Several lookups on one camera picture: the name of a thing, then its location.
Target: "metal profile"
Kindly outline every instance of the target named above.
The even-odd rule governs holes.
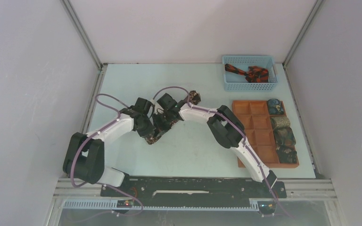
[[[87,209],[87,210],[140,210],[140,207],[122,208],[117,207],[115,199],[67,199],[63,204],[63,209]],[[197,207],[164,207],[164,206],[144,206],[144,210],[168,211],[168,210],[196,210],[196,211],[259,211],[256,201],[250,202],[249,207],[228,207],[228,208],[197,208]]]
[[[324,202],[331,226],[347,226],[338,201]]]
[[[299,108],[299,105],[298,105],[298,103],[297,103],[297,101],[296,101],[295,94],[294,94],[294,92],[293,92],[292,85],[291,85],[291,82],[290,82],[290,80],[289,80],[288,68],[285,68],[284,71],[285,71],[285,77],[287,78],[289,90],[290,90],[290,92],[291,92],[292,99],[293,99],[293,102],[294,102],[294,105],[295,105],[295,108],[296,108],[296,112],[297,112],[297,115],[298,115],[298,117],[299,117],[299,123],[300,123],[300,125],[302,126],[302,132],[303,132],[303,135],[304,135],[304,137],[305,137],[306,146],[307,146],[307,149],[308,149],[309,152],[310,152],[309,154],[310,154],[310,159],[312,160],[313,168],[315,169],[315,172],[321,174],[321,171],[322,171],[322,170],[321,170],[321,168],[319,167],[319,165],[316,164],[316,163],[319,161],[318,156],[313,153],[313,149],[312,149],[312,147],[311,147],[311,145],[310,145],[311,141],[310,141],[310,139],[309,139],[309,137],[308,137],[308,135],[307,135],[307,133],[306,133],[306,128],[304,127],[304,123],[303,123],[303,120],[302,120],[302,116],[301,116],[300,110],[299,110],[300,108]]]
[[[75,10],[74,10],[73,5],[71,4],[70,0],[60,0],[60,1],[62,2],[63,7],[65,8],[68,16],[70,17],[71,21],[73,22],[83,43],[85,44],[85,47],[88,49],[88,52],[90,53],[92,59],[94,60],[96,67],[98,69],[101,69],[102,62],[100,61],[94,47],[92,46],[91,40],[88,38],[88,35],[85,32],[85,29],[82,26],[80,19],[78,18],[77,14],[75,13]]]
[[[53,213],[53,207],[55,206],[55,202],[56,202],[56,199],[52,199],[50,201],[50,206],[49,206],[49,209],[48,209],[48,214],[46,215],[46,218],[45,218],[45,226],[48,226],[49,225],[49,222],[50,222],[50,219],[52,218],[52,213]]]
[[[287,198],[282,201],[336,201],[337,195],[330,179],[280,179],[285,183]],[[53,194],[54,199],[122,199],[127,197],[101,197],[100,185],[86,184],[73,188],[69,178],[61,178]],[[250,199],[251,201],[270,201],[272,199]]]
[[[297,47],[299,46],[303,37],[306,35],[307,31],[309,30],[310,25],[312,24],[315,16],[319,12],[319,10],[324,2],[325,2],[325,0],[316,0],[312,10],[309,13],[309,16],[306,18],[306,21],[304,22],[302,29],[300,30],[299,34],[297,35],[295,42],[293,43],[291,49],[289,50],[289,52],[284,60],[284,63],[283,63],[284,68],[288,67],[288,64],[291,61],[293,55],[295,54]]]
[[[64,200],[53,199],[53,207],[50,209],[45,226],[58,226],[60,223],[60,216],[62,215]]]
[[[82,125],[81,125],[82,133],[87,133],[89,130],[91,119],[92,119],[93,112],[95,110],[95,105],[96,105],[95,96],[100,92],[100,88],[102,87],[103,78],[105,77],[106,70],[107,70],[107,64],[104,64],[102,66],[102,69],[99,71],[99,74],[96,77],[94,87],[92,89],[92,93],[90,96],[90,100],[88,102],[88,107],[85,112],[84,120],[82,121]]]

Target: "robotic arm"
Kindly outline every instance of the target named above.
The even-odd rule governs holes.
[[[153,144],[166,133],[177,121],[196,121],[207,124],[217,142],[224,148],[231,149],[249,171],[252,179],[272,187],[277,181],[275,174],[260,160],[246,139],[244,127],[232,111],[222,105],[218,109],[199,107],[200,96],[195,91],[189,93],[189,100],[176,102],[167,93],[157,102],[138,98],[135,105],[120,111],[120,117],[112,125],[98,131],[82,149],[88,155],[79,156],[74,168],[74,177],[88,183],[102,183],[119,187],[129,175],[117,169],[105,166],[104,145],[109,145],[120,136],[130,131],[137,131],[148,144]],[[70,140],[63,171],[70,174],[71,165],[80,145],[95,131],[87,134],[75,133]]]

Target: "blue plastic basket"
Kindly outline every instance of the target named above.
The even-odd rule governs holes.
[[[249,66],[264,67],[269,71],[268,83],[250,83],[242,75],[226,72],[224,70],[224,89],[226,91],[272,91],[277,85],[277,77],[274,72],[275,63],[271,56],[254,55],[226,55],[222,56],[223,64],[230,64],[243,71]]]

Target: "cable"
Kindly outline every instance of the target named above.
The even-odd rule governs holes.
[[[115,109],[114,107],[111,107],[111,106],[109,106],[109,105],[106,105],[106,104],[100,102],[100,101],[98,100],[98,97],[99,97],[99,96],[110,97],[110,98],[116,100],[117,102],[121,103],[122,105],[124,105],[126,108],[129,108],[128,105],[126,105],[125,103],[123,103],[123,101],[117,99],[116,97],[114,97],[114,96],[112,96],[112,95],[109,95],[109,94],[106,94],[106,93],[99,93],[99,94],[97,94],[97,95],[95,96],[95,101],[98,102],[98,103],[99,103],[100,105],[102,105],[102,106],[105,106],[105,107],[107,107],[107,108],[110,108],[110,109],[112,109],[112,110],[117,111],[117,109]]]
[[[75,153],[73,162],[72,162],[72,164],[71,164],[71,169],[70,169],[70,182],[71,182],[72,186],[75,187],[75,188],[79,188],[79,187],[81,187],[81,186],[83,186],[84,184],[87,183],[87,182],[84,181],[84,182],[82,182],[81,184],[76,185],[76,184],[75,184],[75,181],[74,181],[75,164],[76,164],[76,162],[77,162],[78,157],[80,156],[80,153],[81,153],[82,149],[85,147],[85,145],[86,145],[93,137],[95,137],[95,136],[96,136],[97,134],[99,134],[101,131],[109,128],[110,126],[112,126],[112,125],[114,125],[114,124],[116,124],[116,123],[118,122],[118,119],[120,118],[120,115],[121,115],[120,111],[118,111],[118,110],[115,109],[114,107],[111,107],[111,106],[109,106],[109,105],[106,105],[106,104],[100,102],[100,101],[98,100],[98,97],[99,97],[99,96],[110,97],[110,98],[118,101],[119,103],[121,103],[122,105],[124,105],[124,106],[126,106],[126,107],[128,108],[128,106],[127,106],[125,103],[123,103],[122,101],[120,101],[119,99],[117,99],[117,98],[115,98],[115,97],[113,97],[113,96],[111,96],[111,95],[108,95],[108,94],[97,94],[97,95],[95,96],[95,101],[96,101],[97,103],[99,103],[100,105],[105,106],[105,107],[107,107],[107,108],[109,108],[109,109],[112,109],[112,110],[114,110],[115,112],[117,112],[117,117],[116,117],[113,121],[111,121],[110,123],[108,123],[107,125],[105,125],[105,126],[103,126],[102,128],[100,128],[98,131],[94,132],[94,133],[91,134],[89,137],[87,137],[87,139],[85,139],[85,140],[83,141],[83,143],[80,145],[80,147],[77,149],[77,152]],[[120,193],[120,194],[123,194],[123,195],[125,195],[125,196],[127,196],[127,197],[129,197],[129,198],[132,198],[133,200],[137,201],[137,202],[140,204],[140,206],[141,206],[141,209],[140,209],[137,213],[133,213],[133,214],[117,213],[117,215],[122,215],[122,216],[135,216],[135,215],[140,214],[140,213],[143,211],[144,205],[143,205],[142,202],[141,202],[139,199],[137,199],[136,197],[134,197],[134,196],[132,196],[132,195],[130,195],[130,194],[128,194],[128,193],[125,193],[125,192],[121,191],[120,189],[118,189],[118,188],[116,188],[116,187],[114,187],[114,186],[112,186],[112,185],[106,185],[106,184],[102,184],[102,183],[98,183],[98,184],[103,185],[103,186],[107,186],[107,187],[109,187],[109,188],[117,191],[117,192]],[[113,210],[112,210],[112,211],[103,211],[103,212],[100,212],[100,213],[98,213],[98,214],[95,214],[95,215],[93,215],[93,216],[91,216],[91,217],[88,217],[88,218],[86,218],[86,219],[79,220],[79,221],[72,221],[72,222],[73,222],[73,223],[79,223],[79,222],[87,221],[87,220],[89,220],[89,219],[92,219],[92,218],[94,218],[94,217],[96,217],[96,216],[99,216],[99,215],[105,214],[105,213],[114,213],[114,211],[113,211]]]
[[[180,86],[168,86],[168,87],[164,87],[163,89],[159,90],[159,91],[153,96],[152,99],[154,100],[154,99],[157,97],[157,95],[159,95],[159,93],[160,93],[161,91],[166,90],[166,89],[182,89],[182,90],[184,90],[184,91],[187,93],[187,104],[188,104],[189,107],[191,107],[191,104],[190,104],[190,102],[189,102],[189,92],[188,92],[188,90],[186,90],[185,88],[180,87]]]
[[[72,185],[73,187],[75,187],[75,188],[81,187],[81,186],[83,186],[84,184],[87,183],[87,182],[84,181],[84,182],[82,182],[81,184],[76,185],[75,182],[74,182],[75,163],[77,162],[78,156],[80,156],[81,150],[85,147],[85,145],[86,145],[94,136],[96,136],[98,133],[100,133],[101,130],[105,130],[105,129],[109,128],[110,126],[114,125],[114,124],[117,122],[117,120],[120,118],[120,114],[121,114],[121,113],[119,112],[119,110],[115,109],[114,107],[111,107],[111,106],[109,106],[109,105],[106,105],[106,104],[100,102],[100,101],[98,100],[98,97],[99,97],[99,96],[107,96],[107,97],[113,98],[113,99],[117,100],[119,103],[123,104],[124,106],[127,106],[127,105],[124,104],[122,101],[120,101],[120,100],[118,100],[117,98],[115,98],[115,97],[113,97],[113,96],[111,96],[111,95],[108,95],[108,94],[103,94],[103,93],[102,93],[102,94],[97,94],[97,95],[95,96],[95,101],[96,101],[96,102],[98,102],[98,103],[99,103],[100,105],[102,105],[102,106],[105,106],[105,107],[107,107],[107,108],[109,108],[109,109],[112,109],[112,110],[114,110],[115,112],[117,112],[117,117],[116,117],[113,121],[111,121],[110,123],[108,123],[107,125],[105,125],[104,127],[100,128],[98,131],[94,132],[94,133],[91,134],[89,137],[87,137],[87,139],[84,140],[84,142],[83,142],[83,143],[80,145],[80,147],[77,149],[77,152],[75,153],[73,162],[72,162],[72,164],[71,164],[71,169],[70,169],[70,182],[71,182],[71,185]]]
[[[131,189],[135,191],[135,198],[138,197],[138,191],[137,191],[137,189],[136,189],[135,187],[132,187]]]

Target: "gray wall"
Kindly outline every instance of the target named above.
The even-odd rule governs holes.
[[[362,1],[326,1],[288,74],[320,169],[362,225]]]
[[[315,0],[73,0],[106,63],[214,63],[287,55]]]
[[[97,69],[59,0],[0,1],[0,225],[42,225]]]

